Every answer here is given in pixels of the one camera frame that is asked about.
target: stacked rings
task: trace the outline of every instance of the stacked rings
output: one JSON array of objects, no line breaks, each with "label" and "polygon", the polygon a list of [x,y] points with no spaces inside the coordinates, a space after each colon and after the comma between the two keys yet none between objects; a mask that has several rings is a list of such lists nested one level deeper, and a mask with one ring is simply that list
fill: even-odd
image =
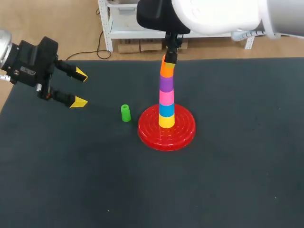
[{"label": "stacked rings", "polygon": [[172,128],[175,124],[173,86],[174,67],[175,64],[165,62],[164,56],[161,63],[160,113],[158,121],[162,128]]}]

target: tan floor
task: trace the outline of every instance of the tan floor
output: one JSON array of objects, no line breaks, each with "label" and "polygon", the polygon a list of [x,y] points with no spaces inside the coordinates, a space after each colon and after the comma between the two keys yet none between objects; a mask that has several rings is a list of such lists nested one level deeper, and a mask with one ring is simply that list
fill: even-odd
[{"label": "tan floor", "polygon": [[[75,52],[96,50],[102,30],[100,17],[95,15],[97,8],[97,0],[1,0],[0,22],[12,32],[15,43],[23,39],[38,44],[44,36],[56,40],[59,57],[65,59]],[[189,49],[180,53],[179,59],[304,57],[302,39],[256,38],[253,50],[244,50],[243,45],[229,38],[191,40]],[[161,57],[162,53],[113,53],[110,60],[159,60]],[[84,54],[73,59],[98,58],[96,54]],[[0,82],[0,108],[10,90],[10,83]]]}]

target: pink ring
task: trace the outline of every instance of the pink ring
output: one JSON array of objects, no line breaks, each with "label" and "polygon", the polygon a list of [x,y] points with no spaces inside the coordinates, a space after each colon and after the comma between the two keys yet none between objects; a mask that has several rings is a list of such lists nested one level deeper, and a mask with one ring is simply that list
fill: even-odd
[{"label": "pink ring", "polygon": [[174,103],[174,90],[171,92],[165,93],[160,90],[160,104],[164,106],[169,106]]}]

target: black cable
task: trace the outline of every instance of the black cable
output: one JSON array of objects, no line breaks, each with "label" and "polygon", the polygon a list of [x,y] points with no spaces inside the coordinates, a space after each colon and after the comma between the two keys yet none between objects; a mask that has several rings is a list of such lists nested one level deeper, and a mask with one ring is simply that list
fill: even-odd
[{"label": "black cable", "polygon": [[[100,58],[100,59],[109,59],[112,55],[112,53],[108,50],[99,50],[100,48],[100,41],[101,41],[101,36],[103,35],[103,31],[100,33],[100,36],[99,36],[99,42],[98,42],[98,46],[97,46],[97,50],[96,51],[84,51],[84,52],[78,52],[78,53],[75,53],[75,54],[72,54],[71,56],[69,56],[68,58],[66,58],[66,60],[69,60],[71,57],[73,56],[76,56],[76,55],[79,55],[79,54],[88,54],[88,53],[96,53],[97,56]],[[109,53],[109,56],[106,57],[106,58],[103,58],[99,55],[99,52],[108,52]]]}]

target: purple ring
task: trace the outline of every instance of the purple ring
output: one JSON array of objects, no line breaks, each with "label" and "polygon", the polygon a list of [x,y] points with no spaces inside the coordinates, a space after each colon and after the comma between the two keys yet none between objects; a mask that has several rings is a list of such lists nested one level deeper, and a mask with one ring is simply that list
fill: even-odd
[{"label": "purple ring", "polygon": [[163,76],[161,76],[160,90],[164,93],[171,92],[173,90],[173,77],[163,77]]}]

